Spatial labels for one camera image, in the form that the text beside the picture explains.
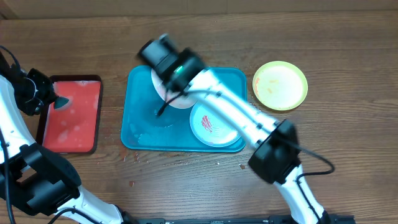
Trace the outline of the yellow plate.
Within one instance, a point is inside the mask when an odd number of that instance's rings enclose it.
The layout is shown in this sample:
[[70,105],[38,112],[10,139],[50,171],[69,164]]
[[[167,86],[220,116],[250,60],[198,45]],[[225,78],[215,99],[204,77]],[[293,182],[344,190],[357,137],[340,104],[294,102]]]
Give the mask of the yellow plate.
[[308,93],[308,82],[295,65],[273,61],[255,72],[252,89],[264,106],[276,111],[288,111],[303,103]]

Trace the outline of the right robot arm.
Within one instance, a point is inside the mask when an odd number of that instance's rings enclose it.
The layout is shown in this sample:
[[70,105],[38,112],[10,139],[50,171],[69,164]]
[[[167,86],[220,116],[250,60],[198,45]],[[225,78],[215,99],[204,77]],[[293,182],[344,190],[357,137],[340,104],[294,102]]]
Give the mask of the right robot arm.
[[244,102],[190,49],[165,50],[152,68],[167,90],[192,96],[237,130],[254,149],[249,166],[278,188],[296,223],[331,222],[305,181],[307,173],[299,160],[303,148],[292,123],[279,122]]

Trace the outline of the white plate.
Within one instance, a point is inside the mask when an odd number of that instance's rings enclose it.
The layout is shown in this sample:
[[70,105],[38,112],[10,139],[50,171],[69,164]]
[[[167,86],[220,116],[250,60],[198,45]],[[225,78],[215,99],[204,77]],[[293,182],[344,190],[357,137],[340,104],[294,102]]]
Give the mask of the white plate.
[[[166,87],[164,87],[163,81],[159,78],[154,69],[151,70],[151,80],[157,94],[163,100],[171,100],[173,97],[178,95],[178,92],[172,92],[171,90],[166,92]],[[169,105],[176,109],[188,109],[192,107],[196,102],[197,101],[190,96],[180,96],[173,100],[171,103],[169,103]]]

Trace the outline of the light blue plate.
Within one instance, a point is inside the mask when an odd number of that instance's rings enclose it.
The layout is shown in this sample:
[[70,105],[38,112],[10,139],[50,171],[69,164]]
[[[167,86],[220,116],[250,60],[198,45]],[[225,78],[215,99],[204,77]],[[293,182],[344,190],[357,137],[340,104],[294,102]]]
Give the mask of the light blue plate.
[[190,113],[190,127],[199,141],[211,147],[226,147],[241,138],[237,130],[199,103]]

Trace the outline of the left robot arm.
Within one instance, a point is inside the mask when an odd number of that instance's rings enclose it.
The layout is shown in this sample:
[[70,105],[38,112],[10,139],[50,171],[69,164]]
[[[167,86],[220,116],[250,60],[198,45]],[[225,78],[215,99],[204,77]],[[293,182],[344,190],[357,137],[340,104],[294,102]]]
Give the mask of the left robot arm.
[[69,100],[55,93],[49,77],[23,70],[1,57],[1,198],[8,218],[13,208],[35,216],[64,216],[78,223],[135,223],[116,205],[87,191],[71,163],[41,146],[28,130],[23,114],[38,115],[48,105],[63,108]]

